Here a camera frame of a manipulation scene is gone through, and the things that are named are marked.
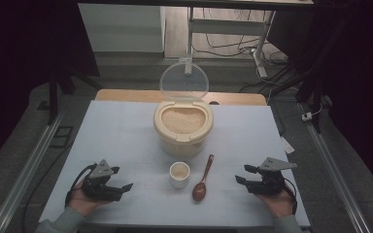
floor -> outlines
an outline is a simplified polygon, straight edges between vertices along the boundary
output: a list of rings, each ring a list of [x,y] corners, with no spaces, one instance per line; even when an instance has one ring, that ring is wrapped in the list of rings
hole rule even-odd
[[[204,41],[196,45],[205,45]],[[97,64],[101,73],[100,78],[94,78],[106,88],[127,88],[127,89],[159,89],[159,79],[162,72],[181,55],[167,54],[167,58],[155,54],[113,54],[98,52],[95,54]],[[314,135],[309,122],[303,122],[301,114],[309,111],[308,103],[297,103],[294,98],[297,86],[284,91],[276,96],[269,96],[269,83],[257,78],[254,74],[254,62],[243,55],[240,58],[223,58],[212,56],[211,59],[198,58],[195,63],[199,65],[208,75],[210,80],[210,91],[218,92],[261,92],[268,100],[277,127],[280,133],[295,148],[295,152],[288,155],[288,160],[295,162],[302,169],[294,170],[298,189],[302,195],[303,202],[311,221],[312,227],[308,231],[316,233],[326,232],[359,232],[352,225],[348,208],[339,196],[339,192],[331,179],[322,153],[314,141]],[[282,69],[282,66],[271,65],[267,67],[268,74],[273,76]],[[63,161],[67,152],[62,153],[66,145],[70,144],[76,137],[88,104],[96,95],[96,89],[82,82],[73,79],[77,88],[74,95],[63,95],[59,93],[59,101],[62,104],[68,103],[64,110],[64,117],[60,121],[59,130],[51,145],[45,151],[45,156],[32,179],[29,188],[26,190],[20,204],[8,222],[6,232],[21,232],[22,223],[26,232],[33,232],[38,224],[39,216],[45,208],[51,190],[62,169]],[[49,119],[48,109],[43,108],[45,101],[48,101],[48,85],[44,84],[35,88],[30,95],[30,104],[17,128],[0,150],[0,207],[4,202],[11,187],[17,180],[25,161],[33,151],[42,132],[47,127]],[[348,190],[354,196],[362,215],[370,231],[373,232],[373,177],[365,164],[348,144],[345,138],[334,127],[327,115],[330,108],[325,103],[320,112],[320,126],[322,138],[325,141],[328,152],[336,161],[337,167],[348,185]],[[28,209],[24,217],[23,210],[27,205]],[[179,232],[179,230],[166,229],[167,232]],[[114,227],[99,227],[85,225],[82,232],[163,232],[157,229],[136,229]],[[271,229],[233,229],[233,232],[273,232]]]

